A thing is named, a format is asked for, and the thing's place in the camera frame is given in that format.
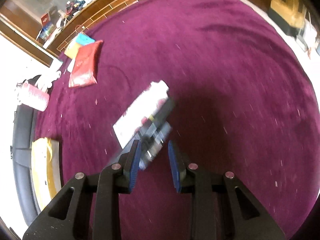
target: red package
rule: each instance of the red package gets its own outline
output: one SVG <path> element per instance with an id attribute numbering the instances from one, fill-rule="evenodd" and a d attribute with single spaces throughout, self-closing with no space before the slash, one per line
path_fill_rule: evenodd
<path id="1" fill-rule="evenodd" d="M 84 87 L 96 84 L 96 65 L 103 41 L 96 41 L 80 47 L 75 65 L 70 74 L 69 87 Z"/>

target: pink bottle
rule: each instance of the pink bottle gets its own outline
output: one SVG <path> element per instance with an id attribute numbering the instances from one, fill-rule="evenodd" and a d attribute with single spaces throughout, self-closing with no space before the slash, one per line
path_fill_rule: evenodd
<path id="1" fill-rule="evenodd" d="M 32 86 L 28 81 L 19 84 L 18 101 L 39 111 L 44 111 L 49 103 L 49 94 Z"/>

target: purple bedsheet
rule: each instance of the purple bedsheet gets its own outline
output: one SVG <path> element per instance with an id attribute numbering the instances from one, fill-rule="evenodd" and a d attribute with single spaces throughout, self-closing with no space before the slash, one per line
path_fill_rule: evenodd
<path id="1" fill-rule="evenodd" d="M 62 143 L 63 179 L 100 172 L 120 149 L 113 124 L 164 80 L 177 107 L 170 139 L 193 162 L 233 171 L 290 238 L 319 191 L 319 110 L 294 53 L 239 0 L 147 0 L 88 34 L 104 41 L 97 85 L 54 83 L 36 137 Z M 70 63 L 61 58 L 64 72 Z M 175 193 L 167 147 L 131 195 L 121 195 L 123 239 L 187 239 L 190 196 Z"/>

